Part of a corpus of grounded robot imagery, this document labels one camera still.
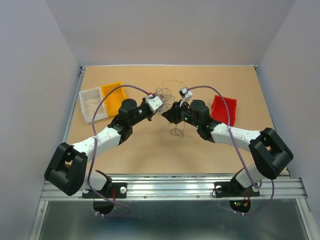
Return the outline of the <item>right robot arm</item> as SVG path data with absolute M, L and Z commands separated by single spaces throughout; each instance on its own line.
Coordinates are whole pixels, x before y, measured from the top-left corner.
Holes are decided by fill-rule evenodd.
M 185 122 L 196 127 L 205 141 L 236 146 L 251 153 L 252 165 L 238 171 L 230 181 L 215 184 L 212 191 L 215 198 L 239 197 L 265 178 L 275 180 L 294 158 L 274 129 L 267 127 L 257 131 L 228 126 L 212 119 L 202 100 L 191 104 L 174 102 L 162 116 L 173 124 Z

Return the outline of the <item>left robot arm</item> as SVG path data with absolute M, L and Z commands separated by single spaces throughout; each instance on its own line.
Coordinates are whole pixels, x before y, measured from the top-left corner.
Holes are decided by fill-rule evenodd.
M 44 173 L 44 179 L 68 196 L 80 190 L 88 179 L 87 164 L 93 156 L 105 152 L 125 142 L 133 133 L 133 126 L 152 117 L 163 106 L 158 96 L 143 98 L 140 106 L 134 99 L 122 101 L 118 115 L 101 132 L 69 145 L 59 144 Z

